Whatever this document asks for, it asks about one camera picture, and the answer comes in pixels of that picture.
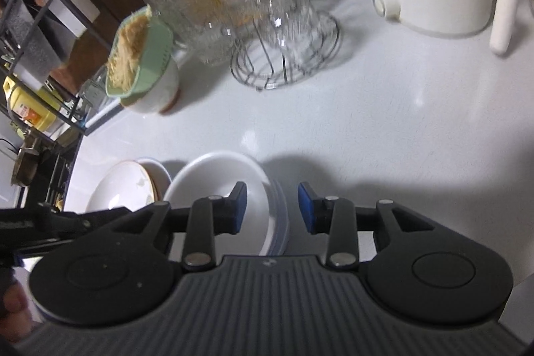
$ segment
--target noodles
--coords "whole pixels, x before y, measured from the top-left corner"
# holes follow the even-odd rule
[[[114,88],[127,92],[134,85],[151,16],[148,7],[145,14],[137,15],[118,30],[116,48],[107,62],[108,78]]]

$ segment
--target green container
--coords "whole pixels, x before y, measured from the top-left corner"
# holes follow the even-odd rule
[[[119,26],[121,30],[132,19],[140,14],[146,14],[147,7],[141,8],[135,13],[128,16]],[[106,94],[109,97],[129,97],[132,94],[141,94],[147,92],[154,83],[161,77],[165,71],[167,62],[173,50],[174,36],[171,30],[157,17],[152,17],[149,21],[149,31],[146,35],[145,47],[139,61],[136,76],[133,80],[132,88],[123,91],[121,88],[114,88],[106,76]],[[117,50],[118,31],[115,34],[113,47],[110,56],[113,56]]]

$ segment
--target finger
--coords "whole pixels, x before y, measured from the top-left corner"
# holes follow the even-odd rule
[[[9,314],[0,320],[0,335],[11,342],[17,342],[31,332],[31,313],[28,309]]]
[[[20,283],[10,286],[4,294],[4,306],[9,312],[19,312],[28,307],[28,298]]]

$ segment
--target countertop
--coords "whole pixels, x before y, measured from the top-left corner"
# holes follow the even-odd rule
[[[360,206],[380,198],[499,252],[516,282],[534,272],[534,18],[521,0],[509,55],[490,30],[437,39],[379,18],[371,0],[314,0],[340,22],[328,70],[257,92],[227,68],[188,64],[169,116],[122,111],[85,137],[66,210],[83,212],[107,170],[150,156],[172,175],[209,151],[256,158],[286,194],[286,253],[322,253],[306,233],[297,185]]]

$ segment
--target yellow bottle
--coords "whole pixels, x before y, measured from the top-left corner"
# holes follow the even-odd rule
[[[4,93],[6,102],[10,103],[11,110],[22,118],[26,124],[45,132],[57,118],[56,115],[46,109],[20,86],[15,87],[15,85],[16,83],[12,79],[5,78]],[[61,99],[57,91],[54,91],[53,94]],[[56,110],[61,106],[59,101],[43,88],[37,91],[37,95]]]

